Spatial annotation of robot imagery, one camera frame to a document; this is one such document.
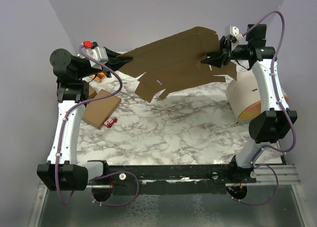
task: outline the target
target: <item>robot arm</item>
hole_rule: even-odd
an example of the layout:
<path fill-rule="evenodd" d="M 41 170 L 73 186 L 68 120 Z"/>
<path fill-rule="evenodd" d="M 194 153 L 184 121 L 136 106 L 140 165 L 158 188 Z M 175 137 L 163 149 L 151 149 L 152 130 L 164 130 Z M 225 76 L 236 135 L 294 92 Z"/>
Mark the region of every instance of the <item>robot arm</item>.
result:
<path fill-rule="evenodd" d="M 289 131 L 290 124 L 280 104 L 286 109 L 292 123 L 297 119 L 296 111 L 289 110 L 283 96 L 276 61 L 274 62 L 274 74 L 271 72 L 275 49 L 265 46 L 265 34 L 266 25 L 259 24 L 247 35 L 248 44 L 239 45 L 243 35 L 236 27 L 228 26 L 225 36 L 219 41 L 220 52 L 209 53 L 207 54 L 209 58 L 201 61 L 204 64 L 222 67 L 228 65 L 231 60 L 247 60 L 257 80 L 261 98 L 261 114 L 250 121 L 250 139 L 233 160 L 237 167 L 244 169 L 252 167 L 263 152 L 263 146 L 276 143 L 279 139 L 284 138 Z"/>
<path fill-rule="evenodd" d="M 105 47 L 99 47 L 96 42 L 86 41 L 84 46 L 89 56 L 98 62 L 114 67 L 114 70 L 118 70 L 132 60 L 132 58 L 118 59 L 117 53 Z M 61 190 L 84 190 L 89 180 L 105 174 L 105 161 L 88 161 L 84 165 L 77 165 L 77 139 L 86 104 L 79 105 L 72 110 L 67 119 L 65 117 L 72 107 L 88 98 L 89 84 L 82 80 L 83 77 L 101 71 L 110 77 L 110 73 L 95 62 L 83 56 L 75 57 L 64 49 L 55 50 L 51 54 L 50 62 L 57 76 L 58 122 L 47 162 L 44 165 L 38 165 L 37 174 L 49 190 L 56 190 L 55 165 L 58 165 L 58 183 Z M 60 151 L 57 152 L 63 122 L 65 127 Z"/>

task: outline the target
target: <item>brown cardboard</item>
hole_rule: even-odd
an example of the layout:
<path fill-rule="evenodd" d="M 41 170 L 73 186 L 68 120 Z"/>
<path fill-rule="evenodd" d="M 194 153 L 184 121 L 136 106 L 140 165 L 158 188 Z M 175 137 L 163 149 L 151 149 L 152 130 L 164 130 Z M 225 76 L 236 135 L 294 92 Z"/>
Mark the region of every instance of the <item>brown cardboard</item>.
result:
<path fill-rule="evenodd" d="M 97 95 L 97 92 L 91 86 L 89 86 L 88 100 L 94 98 L 96 95 Z"/>
<path fill-rule="evenodd" d="M 109 92 L 100 90 L 95 98 L 109 95 Z M 87 105 L 83 120 L 92 126 L 101 129 L 106 119 L 108 119 L 114 110 L 121 103 L 121 99 L 116 96 L 91 102 Z"/>
<path fill-rule="evenodd" d="M 206 53 L 219 51 L 215 31 L 194 27 L 170 37 L 144 45 L 120 57 L 133 57 L 133 61 L 120 69 L 140 84 L 135 93 L 147 102 L 160 91 L 162 100 L 171 92 L 181 91 L 211 82 L 225 82 L 223 75 L 237 79 L 236 65 L 230 62 L 222 68 L 200 63 Z"/>

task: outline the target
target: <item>purple wall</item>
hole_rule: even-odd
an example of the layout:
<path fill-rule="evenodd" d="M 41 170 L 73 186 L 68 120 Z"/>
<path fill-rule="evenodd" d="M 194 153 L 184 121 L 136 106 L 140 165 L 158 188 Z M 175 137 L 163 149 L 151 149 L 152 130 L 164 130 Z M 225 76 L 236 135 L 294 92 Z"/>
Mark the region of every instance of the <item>purple wall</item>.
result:
<path fill-rule="evenodd" d="M 48 0 L 0 0 L 0 226 L 27 226 L 57 123 L 50 54 L 72 45 Z"/>
<path fill-rule="evenodd" d="M 290 108 L 298 113 L 295 123 L 298 142 L 287 155 L 295 163 L 302 180 L 307 203 L 317 224 L 317 0 L 285 0 L 280 8 L 285 17 L 285 36 L 278 55 L 281 85 L 290 96 Z M 268 30 L 267 44 L 278 44 L 281 32 L 279 17 Z M 292 135 L 281 140 L 289 148 Z"/>
<path fill-rule="evenodd" d="M 283 0 L 50 0 L 73 45 L 96 40 L 128 51 L 206 26 L 222 35 L 229 24 L 247 29 Z"/>

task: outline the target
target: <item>small red object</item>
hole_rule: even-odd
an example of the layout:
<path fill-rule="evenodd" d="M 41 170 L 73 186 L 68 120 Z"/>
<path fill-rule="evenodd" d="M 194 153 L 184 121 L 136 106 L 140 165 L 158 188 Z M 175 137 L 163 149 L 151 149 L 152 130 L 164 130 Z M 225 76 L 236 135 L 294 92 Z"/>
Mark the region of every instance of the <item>small red object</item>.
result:
<path fill-rule="evenodd" d="M 84 41 L 83 44 L 86 49 L 91 49 L 93 47 L 93 44 L 88 40 Z"/>
<path fill-rule="evenodd" d="M 116 123 L 118 121 L 118 118 L 115 117 L 115 116 L 111 116 L 109 117 L 105 122 L 104 122 L 104 125 L 107 127 L 107 128 L 111 128 L 111 126 Z"/>

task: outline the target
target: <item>white marble tabletop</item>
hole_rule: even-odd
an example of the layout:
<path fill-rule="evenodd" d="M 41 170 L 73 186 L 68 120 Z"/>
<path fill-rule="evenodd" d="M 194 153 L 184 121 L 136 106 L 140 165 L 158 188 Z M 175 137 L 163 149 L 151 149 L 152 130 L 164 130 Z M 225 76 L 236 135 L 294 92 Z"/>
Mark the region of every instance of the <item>white marble tabletop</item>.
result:
<path fill-rule="evenodd" d="M 237 66 L 238 72 L 243 68 Z M 248 125 L 235 125 L 227 103 L 226 83 L 211 83 L 171 93 L 151 103 L 134 91 L 136 78 L 118 73 L 122 99 L 113 115 L 118 122 L 101 130 L 82 121 L 77 145 L 79 164 L 107 160 L 110 165 L 226 164 L 247 141 Z M 113 92 L 115 78 L 91 82 L 98 92 Z M 258 163 L 281 163 L 280 154 L 265 151 Z"/>

